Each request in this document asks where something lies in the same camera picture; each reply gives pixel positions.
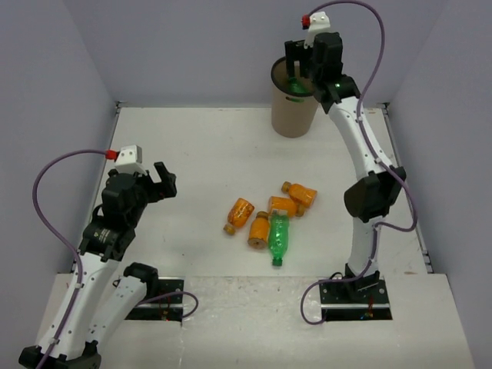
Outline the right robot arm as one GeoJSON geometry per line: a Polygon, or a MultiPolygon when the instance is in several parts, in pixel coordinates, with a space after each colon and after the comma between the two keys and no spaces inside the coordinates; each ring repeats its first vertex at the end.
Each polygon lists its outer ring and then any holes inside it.
{"type": "Polygon", "coordinates": [[[298,73],[310,80],[312,95],[335,123],[354,165],[356,181],[344,193],[353,218],[351,255],[342,279],[327,289],[334,297],[359,302],[378,289],[379,224],[397,200],[406,172],[382,152],[364,116],[361,93],[354,79],[343,73],[340,35],[322,32],[310,46],[288,41],[284,50],[288,76],[298,73]]]}

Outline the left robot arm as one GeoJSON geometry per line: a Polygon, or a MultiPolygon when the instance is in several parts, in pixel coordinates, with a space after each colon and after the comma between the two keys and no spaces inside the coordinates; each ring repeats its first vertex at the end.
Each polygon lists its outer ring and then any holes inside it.
{"type": "Polygon", "coordinates": [[[122,289],[100,305],[106,286],[135,239],[145,208],[177,194],[176,176],[163,162],[154,164],[160,178],[147,171],[124,173],[113,168],[76,251],[78,259],[68,292],[53,322],[35,345],[18,359],[26,368],[98,368],[106,341],[139,302],[153,301],[160,291],[158,272],[145,264],[131,264],[122,289]]]}

